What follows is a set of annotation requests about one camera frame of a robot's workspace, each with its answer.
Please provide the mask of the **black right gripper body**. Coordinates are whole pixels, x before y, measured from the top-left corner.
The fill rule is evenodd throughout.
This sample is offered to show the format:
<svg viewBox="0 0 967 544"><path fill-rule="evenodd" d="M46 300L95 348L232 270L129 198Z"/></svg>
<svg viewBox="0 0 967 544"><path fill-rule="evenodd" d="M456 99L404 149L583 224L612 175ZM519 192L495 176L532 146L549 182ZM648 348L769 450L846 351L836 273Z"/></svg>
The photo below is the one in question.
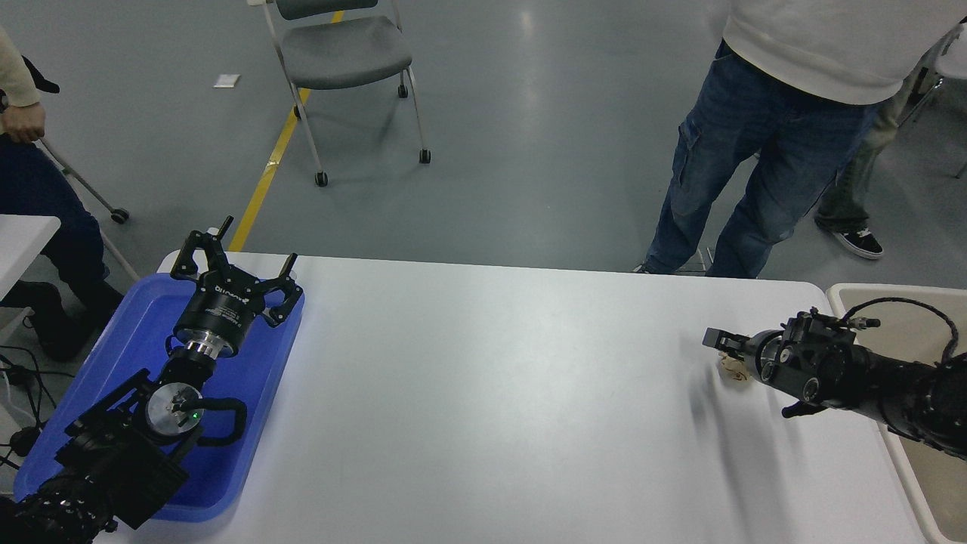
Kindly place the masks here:
<svg viewBox="0 0 967 544"><path fill-rule="evenodd" d="M762 354L766 345L771 343L773 331L765 330L753 335L745 344L745 368L750 378L762 378Z"/></svg>

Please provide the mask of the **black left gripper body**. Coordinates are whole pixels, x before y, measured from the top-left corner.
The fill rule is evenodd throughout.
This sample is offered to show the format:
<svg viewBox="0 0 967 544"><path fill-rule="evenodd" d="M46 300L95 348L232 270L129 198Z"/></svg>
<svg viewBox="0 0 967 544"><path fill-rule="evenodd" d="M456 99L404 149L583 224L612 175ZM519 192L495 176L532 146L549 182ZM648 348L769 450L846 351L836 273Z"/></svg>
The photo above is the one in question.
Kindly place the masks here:
<svg viewBox="0 0 967 544"><path fill-rule="evenodd" d="M181 344L210 356L235 356L265 310L262 279L236 266L215 267L196 278L196 290L174 325Z"/></svg>

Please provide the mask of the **seated person's hand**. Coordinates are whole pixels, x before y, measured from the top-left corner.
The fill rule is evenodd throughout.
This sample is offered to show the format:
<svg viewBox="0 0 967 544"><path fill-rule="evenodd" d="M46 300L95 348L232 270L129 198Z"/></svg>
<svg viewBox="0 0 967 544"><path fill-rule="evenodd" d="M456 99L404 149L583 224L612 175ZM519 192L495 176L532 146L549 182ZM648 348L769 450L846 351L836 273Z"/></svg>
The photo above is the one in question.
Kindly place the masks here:
<svg viewBox="0 0 967 544"><path fill-rule="evenodd" d="M45 137L46 112L41 103L9 106L2 114L2 128L15 144L31 144Z"/></svg>

